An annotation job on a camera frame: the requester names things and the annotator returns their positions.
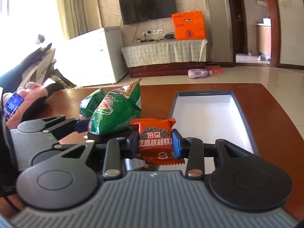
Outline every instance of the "red plastic object on floor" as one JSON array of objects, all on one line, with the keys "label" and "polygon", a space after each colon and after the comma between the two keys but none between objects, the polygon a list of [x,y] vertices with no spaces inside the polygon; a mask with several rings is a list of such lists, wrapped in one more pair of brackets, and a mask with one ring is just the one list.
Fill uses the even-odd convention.
[{"label": "red plastic object on floor", "polygon": [[205,69],[207,71],[212,71],[212,74],[222,74],[223,70],[220,65],[216,64],[210,64],[210,65],[205,65]]}]

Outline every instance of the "patterned wallpaper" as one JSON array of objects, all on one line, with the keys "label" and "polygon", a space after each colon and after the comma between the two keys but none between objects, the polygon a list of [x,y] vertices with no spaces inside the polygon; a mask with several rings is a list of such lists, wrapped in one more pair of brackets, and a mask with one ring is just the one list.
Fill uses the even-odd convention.
[{"label": "patterned wallpaper", "polygon": [[[191,10],[199,10],[205,14],[204,0],[175,0],[178,12],[189,12]],[[136,31],[136,24],[123,25],[120,13],[120,6],[118,0],[100,0],[101,18],[103,27],[119,26],[121,25],[121,32],[123,36],[123,43],[128,46],[132,43],[134,33]],[[135,37],[142,38],[142,32],[154,29],[163,29],[163,34],[174,31],[174,26],[171,18],[164,18],[152,21],[145,21],[138,23],[137,33]],[[157,39],[158,35],[150,36],[150,38]]]}]

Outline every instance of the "tiled floor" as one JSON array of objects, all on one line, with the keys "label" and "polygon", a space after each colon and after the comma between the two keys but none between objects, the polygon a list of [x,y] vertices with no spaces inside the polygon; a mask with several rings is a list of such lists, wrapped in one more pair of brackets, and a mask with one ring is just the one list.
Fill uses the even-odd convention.
[{"label": "tiled floor", "polygon": [[237,63],[270,63],[270,61],[259,61],[258,55],[236,54],[235,61]]},{"label": "tiled floor", "polygon": [[[141,85],[189,83],[261,83],[288,114],[304,138],[304,70],[267,67],[223,68],[223,74],[190,79],[188,76],[144,77]],[[136,78],[125,76],[120,82],[104,86],[128,84]]]}]

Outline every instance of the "white tray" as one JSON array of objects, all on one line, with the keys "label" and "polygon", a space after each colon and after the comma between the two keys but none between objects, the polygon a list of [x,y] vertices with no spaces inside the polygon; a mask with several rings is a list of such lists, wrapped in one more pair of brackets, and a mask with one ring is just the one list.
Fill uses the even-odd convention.
[{"label": "white tray", "polygon": [[[178,92],[170,118],[176,119],[173,128],[183,137],[196,137],[209,144],[225,139],[258,155],[249,125],[232,91]],[[213,158],[205,158],[205,174],[214,169]],[[186,164],[160,166],[159,170],[182,170],[185,174]]]}]

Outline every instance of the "red snack package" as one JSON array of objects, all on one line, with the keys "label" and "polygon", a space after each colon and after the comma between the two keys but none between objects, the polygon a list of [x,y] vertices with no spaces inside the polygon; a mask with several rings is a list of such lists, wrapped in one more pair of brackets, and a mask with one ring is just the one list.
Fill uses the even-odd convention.
[{"label": "red snack package", "polygon": [[133,119],[131,125],[139,131],[138,158],[152,164],[180,164],[172,145],[172,126],[175,119],[159,120],[153,118]]}]

